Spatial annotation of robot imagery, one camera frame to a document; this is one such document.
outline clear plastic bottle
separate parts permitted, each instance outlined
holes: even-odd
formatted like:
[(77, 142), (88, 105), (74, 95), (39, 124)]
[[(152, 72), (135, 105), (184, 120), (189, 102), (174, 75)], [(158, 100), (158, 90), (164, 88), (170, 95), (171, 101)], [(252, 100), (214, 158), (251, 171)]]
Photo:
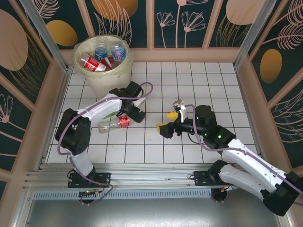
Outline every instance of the clear plastic bottle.
[(93, 72), (104, 72), (106, 66), (92, 57), (89, 53), (83, 53), (79, 59), (79, 65)]
[(113, 55), (114, 61), (124, 61), (126, 51), (121, 42), (110, 44), (109, 49)]
[(99, 61), (107, 56), (106, 38), (98, 36), (96, 40), (95, 58)]
[(101, 121), (98, 125), (100, 133), (107, 133), (109, 130), (126, 128), (134, 124), (134, 120), (126, 115), (112, 117), (111, 120)]

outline purple cable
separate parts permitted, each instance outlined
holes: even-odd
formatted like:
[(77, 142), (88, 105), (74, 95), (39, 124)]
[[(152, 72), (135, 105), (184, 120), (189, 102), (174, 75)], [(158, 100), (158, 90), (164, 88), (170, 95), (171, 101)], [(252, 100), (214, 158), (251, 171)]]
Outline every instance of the purple cable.
[[(239, 151), (239, 152), (242, 152), (248, 156), (250, 156), (251, 158), (253, 158), (254, 160), (256, 160), (257, 162), (259, 162), (261, 165), (263, 165), (267, 170), (269, 170), (269, 172), (273, 173), (275, 176), (277, 176), (279, 179), (281, 179), (282, 181), (284, 181), (285, 183), (287, 183), (289, 186), (291, 186), (293, 189), (295, 189), (299, 194), (303, 195), (303, 192), (298, 189), (297, 187), (295, 187), (292, 183), (290, 183), (288, 180), (284, 179), (283, 177), (280, 176), (280, 174), (278, 174), (276, 171), (272, 170), (270, 167), (268, 167), (267, 165), (265, 165), (261, 160), (259, 160), (257, 157), (255, 157), (254, 155), (248, 153), (248, 152), (245, 152), (244, 150), (242, 149), (239, 149), (239, 148), (220, 148), (220, 149), (210, 149), (206, 146), (204, 146), (199, 138), (199, 135), (198, 135), (198, 132), (197, 132), (197, 127), (196, 127), (196, 107), (192, 104), (189, 104), (189, 105), (186, 105), (185, 107), (191, 107), (193, 108), (193, 126), (194, 126), (194, 132), (195, 132), (195, 136), (196, 136), (196, 139), (198, 141), (198, 143), (200, 144), (200, 146), (202, 148), (204, 148), (205, 150), (207, 151), (215, 151), (215, 152), (218, 152), (218, 151), (224, 151), (224, 150), (236, 150), (236, 151)], [(299, 206), (303, 206), (303, 203), (299, 203), (299, 202), (294, 202), (294, 204), (296, 205), (299, 205)]]
[[(141, 97), (139, 97), (139, 98), (145, 98), (145, 97), (147, 97), (147, 96), (152, 92), (152, 90), (153, 90), (153, 85), (152, 85), (150, 82), (144, 82), (144, 83), (142, 83), (140, 86), (142, 86), (142, 85), (144, 85), (144, 84), (150, 85), (150, 86), (151, 86), (151, 90), (150, 90), (147, 94), (145, 94), (145, 95), (143, 95), (143, 96), (141, 96)], [(63, 130), (63, 132), (62, 132), (62, 135), (61, 135), (61, 137), (60, 137), (60, 139), (59, 139), (59, 141), (58, 141), (58, 148), (57, 148), (58, 154), (59, 154), (59, 155), (69, 155), (69, 154), (70, 154), (70, 153), (67, 153), (67, 152), (66, 152), (66, 153), (62, 153), (62, 152), (60, 151), (60, 147), (61, 147), (61, 143), (62, 143), (63, 137), (65, 136), (67, 130), (69, 129), (69, 127), (70, 127), (70, 126), (71, 126), (79, 117), (81, 117), (82, 115), (84, 115), (85, 113), (87, 113), (88, 111), (90, 111), (91, 109), (95, 108), (96, 106), (98, 106), (98, 105), (100, 105), (100, 104), (102, 104), (102, 103), (104, 103), (104, 102), (108, 102), (108, 101), (110, 101), (110, 100), (114, 100), (114, 99), (137, 100), (138, 97), (110, 97), (110, 98), (108, 98), (108, 99), (102, 99), (102, 100), (100, 100), (99, 102), (96, 102), (96, 103), (95, 103), (94, 105), (92, 105), (90, 108), (88, 108), (88, 109), (86, 109), (85, 111), (83, 111), (82, 113), (79, 113), (79, 114), (78, 114), (77, 116), (75, 116), (75, 117), (66, 125), (66, 127), (64, 128), (64, 130)], [(101, 198), (99, 198), (99, 199), (94, 200), (93, 202), (91, 202), (91, 203), (90, 203), (91, 205), (93, 205), (94, 203), (97, 203), (97, 202), (99, 202), (100, 200), (102, 200), (104, 197), (106, 197), (106, 196), (113, 190), (114, 186), (113, 186), (112, 184), (100, 183), (100, 182), (96, 182), (96, 181), (93, 181), (93, 180), (88, 179), (86, 176), (84, 176), (84, 175), (77, 169), (77, 167), (76, 167), (76, 165), (75, 165), (75, 163), (74, 163), (74, 161), (72, 160), (71, 157), (70, 157), (70, 161), (71, 161), (71, 165), (72, 165), (72, 167), (74, 168), (74, 170), (75, 170), (80, 176), (82, 176), (85, 180), (87, 180), (87, 181), (89, 181), (89, 182), (91, 182), (91, 183), (100, 185), (100, 186), (110, 186), (110, 187), (111, 187), (111, 188), (110, 188), (110, 189), (109, 189)]]

